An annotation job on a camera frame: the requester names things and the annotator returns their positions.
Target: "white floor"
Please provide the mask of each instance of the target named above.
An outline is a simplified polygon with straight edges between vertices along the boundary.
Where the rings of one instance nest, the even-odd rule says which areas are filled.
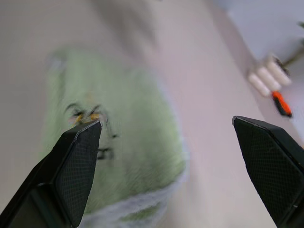
[[[161,227],[275,227],[231,125],[264,118],[203,0],[2,0],[0,31],[0,210],[37,162],[46,57],[73,43],[146,64],[167,85],[192,154]]]

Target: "fabric texture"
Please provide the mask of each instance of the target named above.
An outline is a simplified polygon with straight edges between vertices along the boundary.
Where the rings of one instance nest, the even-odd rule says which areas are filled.
[[[41,158],[73,127],[76,109],[90,118],[94,107],[102,113],[99,148],[112,152],[97,161],[80,227],[154,226],[187,166],[175,115],[155,78],[92,51],[63,48],[50,60],[47,98]]]

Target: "green cloth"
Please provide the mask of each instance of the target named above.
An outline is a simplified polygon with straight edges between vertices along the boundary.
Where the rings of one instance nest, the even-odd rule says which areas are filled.
[[[112,148],[114,158],[97,161],[84,220],[98,220],[99,216],[104,219],[98,223],[116,227],[117,222],[153,216],[166,198],[163,195],[170,196],[169,188],[175,189],[171,186],[181,180],[186,169],[186,153],[176,118],[155,78],[141,69],[123,67],[97,53],[77,48],[55,52],[51,64],[41,157],[72,127],[72,109],[66,111],[70,104],[77,103],[86,112],[102,105],[109,123],[106,125],[102,120],[99,148]],[[158,202],[161,190],[167,193],[163,192]],[[151,202],[149,193],[153,192],[157,194]],[[149,198],[147,205],[145,194]],[[130,198],[135,201],[127,209],[119,209]]]

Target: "green towel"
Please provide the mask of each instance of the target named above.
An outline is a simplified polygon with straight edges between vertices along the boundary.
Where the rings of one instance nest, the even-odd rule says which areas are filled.
[[[92,51],[63,48],[47,77],[43,153],[97,107],[103,128],[80,227],[151,227],[185,178],[187,156],[175,115],[155,78]]]

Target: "white paint roller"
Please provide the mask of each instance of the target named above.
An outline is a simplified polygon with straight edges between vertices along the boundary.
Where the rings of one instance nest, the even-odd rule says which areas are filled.
[[[291,84],[288,71],[283,67],[283,64],[277,57],[269,55],[265,61],[265,66],[278,83],[283,86]]]
[[[268,89],[270,89],[270,91],[278,91],[282,88],[265,66],[259,66],[256,69],[256,75],[268,87]]]
[[[252,71],[248,74],[248,81],[253,85],[253,87],[264,97],[270,96],[271,91],[262,82],[262,80]]]

